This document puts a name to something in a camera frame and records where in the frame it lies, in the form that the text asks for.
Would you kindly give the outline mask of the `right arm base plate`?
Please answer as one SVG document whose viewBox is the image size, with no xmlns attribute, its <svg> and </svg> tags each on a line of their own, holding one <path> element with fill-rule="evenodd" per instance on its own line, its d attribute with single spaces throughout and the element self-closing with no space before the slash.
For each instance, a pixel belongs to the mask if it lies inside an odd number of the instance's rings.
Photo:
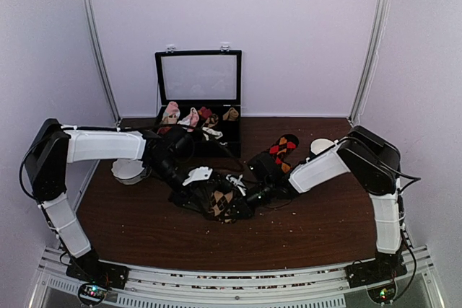
<svg viewBox="0 0 462 308">
<path fill-rule="evenodd" d="M 345 267 L 350 288 L 369 286 L 383 281 L 391 281 L 407 274 L 401 255 L 377 253 L 373 260 L 354 261 Z"/>
</svg>

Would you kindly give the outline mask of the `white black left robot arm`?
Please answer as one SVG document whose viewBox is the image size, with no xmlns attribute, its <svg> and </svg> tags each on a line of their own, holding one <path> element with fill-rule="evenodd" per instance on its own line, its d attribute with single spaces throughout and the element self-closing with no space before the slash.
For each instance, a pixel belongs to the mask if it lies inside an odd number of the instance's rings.
<svg viewBox="0 0 462 308">
<path fill-rule="evenodd" d="M 215 188 L 226 178 L 207 166 L 180 170 L 175 153 L 188 139 L 188 130 L 186 124 L 174 125 L 171 132 L 159 135 L 150 128 L 65 126 L 55 118 L 43 122 L 19 166 L 19 177 L 28 177 L 32 188 L 28 196 L 37 203 L 69 257 L 77 259 L 74 266 L 87 281 L 99 281 L 104 267 L 96 261 L 97 252 L 66 195 L 68 167 L 112 159 L 115 178 L 138 182 L 141 173 L 127 176 L 124 172 L 137 164 L 142 172 L 155 172 L 169 185 L 175 203 L 189 206 L 200 189 Z"/>
</svg>

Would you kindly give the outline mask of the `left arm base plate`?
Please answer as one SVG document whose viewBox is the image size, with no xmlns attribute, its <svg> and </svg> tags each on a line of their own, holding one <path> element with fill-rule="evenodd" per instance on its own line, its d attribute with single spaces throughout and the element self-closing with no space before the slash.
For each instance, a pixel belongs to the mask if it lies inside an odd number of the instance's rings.
<svg viewBox="0 0 462 308">
<path fill-rule="evenodd" d="M 80 257 L 68 253 L 69 264 L 66 275 L 109 289 L 124 289 L 129 268 L 124 265 L 105 263 L 99 259 L 99 255 L 93 246 L 90 251 Z"/>
</svg>

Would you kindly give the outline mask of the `beige brown argyle sock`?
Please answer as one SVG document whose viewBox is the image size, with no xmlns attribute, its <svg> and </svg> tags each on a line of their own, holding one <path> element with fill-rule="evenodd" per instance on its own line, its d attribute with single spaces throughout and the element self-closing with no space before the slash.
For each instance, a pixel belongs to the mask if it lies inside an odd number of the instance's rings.
<svg viewBox="0 0 462 308">
<path fill-rule="evenodd" d="M 234 191 L 228 193 L 215 190 L 209 194 L 209 202 L 206 207 L 205 218 L 211 221 L 219 221 L 223 224 L 233 224 L 237 221 L 233 217 L 232 202 L 235 197 Z"/>
</svg>

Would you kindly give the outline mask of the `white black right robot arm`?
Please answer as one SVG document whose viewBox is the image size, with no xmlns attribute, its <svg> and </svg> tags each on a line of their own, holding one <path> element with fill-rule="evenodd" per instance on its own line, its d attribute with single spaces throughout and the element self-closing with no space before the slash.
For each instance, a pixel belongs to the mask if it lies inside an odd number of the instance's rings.
<svg viewBox="0 0 462 308">
<path fill-rule="evenodd" d="M 292 200 L 312 188 L 350 173 L 372 201 L 377 232 L 376 251 L 382 254 L 370 264 L 370 274 L 382 281 L 398 267 L 394 254 L 401 247 L 403 208 L 399 201 L 399 150 L 362 126 L 355 126 L 339 140 L 321 139 L 320 147 L 296 166 L 286 158 L 299 145 L 298 137 L 284 134 L 267 150 L 248 162 L 256 182 L 228 175 L 250 210 L 274 199 Z"/>
</svg>

